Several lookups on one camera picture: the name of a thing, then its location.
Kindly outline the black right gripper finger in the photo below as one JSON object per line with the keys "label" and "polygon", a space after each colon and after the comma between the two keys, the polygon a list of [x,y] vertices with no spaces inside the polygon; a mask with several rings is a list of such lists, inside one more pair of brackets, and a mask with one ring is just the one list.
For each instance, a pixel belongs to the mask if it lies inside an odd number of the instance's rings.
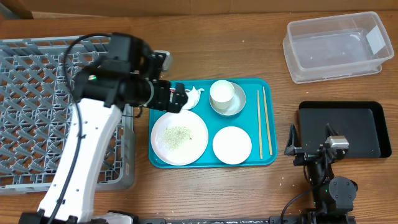
{"label": "black right gripper finger", "polygon": [[325,125],[325,135],[326,138],[329,138],[331,136],[339,136],[339,132],[336,131],[329,123]]}
{"label": "black right gripper finger", "polygon": [[295,125],[290,126],[289,139],[285,147],[284,154],[286,156],[295,156],[302,153],[302,146]]}

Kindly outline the cream paper cup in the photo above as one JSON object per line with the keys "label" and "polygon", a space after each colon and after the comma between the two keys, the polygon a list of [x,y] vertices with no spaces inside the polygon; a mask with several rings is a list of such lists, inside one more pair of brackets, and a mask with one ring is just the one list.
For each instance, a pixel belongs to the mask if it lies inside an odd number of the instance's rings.
{"label": "cream paper cup", "polygon": [[210,87],[210,98],[218,109],[226,109],[234,96],[234,86],[226,80],[218,80]]}

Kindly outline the grey shallow bowl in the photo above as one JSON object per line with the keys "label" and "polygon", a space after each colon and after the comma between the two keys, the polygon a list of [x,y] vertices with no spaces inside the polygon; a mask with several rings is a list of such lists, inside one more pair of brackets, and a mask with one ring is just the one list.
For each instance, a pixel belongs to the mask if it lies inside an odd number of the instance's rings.
{"label": "grey shallow bowl", "polygon": [[213,108],[213,110],[222,116],[237,115],[243,110],[246,104],[246,94],[244,90],[236,83],[232,82],[231,84],[234,87],[234,96],[232,97],[231,103],[227,108],[225,109],[217,108],[215,101],[211,97],[209,97],[210,105]]}

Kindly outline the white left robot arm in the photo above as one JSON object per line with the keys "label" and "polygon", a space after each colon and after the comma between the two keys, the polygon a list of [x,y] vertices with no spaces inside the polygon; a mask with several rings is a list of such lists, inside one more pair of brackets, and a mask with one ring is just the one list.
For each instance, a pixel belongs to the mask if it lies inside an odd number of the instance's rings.
{"label": "white left robot arm", "polygon": [[78,73],[66,73],[73,113],[55,177],[36,212],[21,223],[137,223],[127,212],[94,216],[96,185],[105,152],[126,105],[178,113],[188,98],[183,84],[160,79],[171,55],[128,34],[109,35],[105,55]]}

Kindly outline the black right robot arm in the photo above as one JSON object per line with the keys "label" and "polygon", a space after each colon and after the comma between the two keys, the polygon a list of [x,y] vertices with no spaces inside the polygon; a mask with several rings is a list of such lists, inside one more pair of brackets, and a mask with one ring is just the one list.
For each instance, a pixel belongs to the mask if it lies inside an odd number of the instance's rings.
{"label": "black right robot arm", "polygon": [[[329,124],[325,126],[327,138],[313,152],[305,152],[297,130],[290,126],[289,140],[284,154],[294,156],[294,166],[302,166],[310,188],[290,200],[280,214],[280,223],[355,223],[355,217],[348,215],[354,209],[358,185],[346,177],[336,177],[331,165],[345,158],[349,142],[340,136]],[[299,216],[287,216],[290,205],[301,197],[312,194],[313,208]]]}

